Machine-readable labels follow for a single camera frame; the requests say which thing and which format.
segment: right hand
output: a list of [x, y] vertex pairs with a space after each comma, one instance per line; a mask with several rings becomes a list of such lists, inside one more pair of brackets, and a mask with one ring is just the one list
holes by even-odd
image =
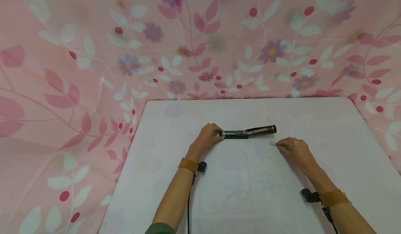
[[304, 173], [319, 168], [304, 140], [287, 137], [276, 142], [276, 145], [280, 152], [289, 157]]

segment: left hand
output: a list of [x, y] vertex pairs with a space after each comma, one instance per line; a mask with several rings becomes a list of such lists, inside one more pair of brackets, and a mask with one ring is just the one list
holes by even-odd
[[222, 129], [215, 123], [208, 123], [202, 128], [193, 144], [191, 144], [191, 148], [194, 148], [196, 152], [200, 152], [201, 154], [206, 149], [211, 148], [216, 142], [223, 141], [224, 138], [216, 136], [216, 132], [222, 132]]

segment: hand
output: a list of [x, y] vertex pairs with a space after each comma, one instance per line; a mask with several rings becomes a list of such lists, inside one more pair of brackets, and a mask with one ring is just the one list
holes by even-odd
[[212, 147], [216, 142], [223, 141], [224, 138], [221, 136], [216, 136], [216, 132], [221, 132], [222, 129], [215, 123], [208, 123], [200, 131], [199, 136], [191, 144], [191, 148], [195, 149], [196, 152], [203, 152], [206, 149]]
[[276, 142], [277, 148], [289, 157], [305, 174], [319, 168], [304, 140], [287, 137]]

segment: forearm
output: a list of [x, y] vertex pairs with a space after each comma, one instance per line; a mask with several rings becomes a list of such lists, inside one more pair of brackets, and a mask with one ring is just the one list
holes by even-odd
[[[185, 158], [198, 163], [200, 154], [191, 146]], [[157, 208], [152, 223], [165, 223], [177, 231], [187, 206], [193, 177], [194, 173], [187, 168], [179, 168], [177, 170]]]
[[[320, 167], [305, 172], [319, 194], [337, 189], [337, 186]], [[376, 232], [350, 203], [340, 203], [330, 207], [330, 213], [341, 234], [375, 234]]]

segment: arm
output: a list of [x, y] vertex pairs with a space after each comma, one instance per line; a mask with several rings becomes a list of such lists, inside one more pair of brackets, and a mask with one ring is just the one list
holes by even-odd
[[[199, 163], [203, 152], [212, 147], [222, 137], [214, 136], [216, 131], [222, 131], [216, 124], [207, 124], [201, 130], [198, 138], [190, 145], [185, 158]], [[167, 188], [152, 223], [165, 223], [177, 231], [182, 215], [187, 206], [188, 196], [192, 187], [194, 173], [180, 167]]]
[[[288, 137], [276, 144], [278, 149], [303, 171], [319, 195], [338, 189], [317, 164], [305, 141]], [[341, 234], [376, 234], [350, 202], [330, 207], [330, 213]]]

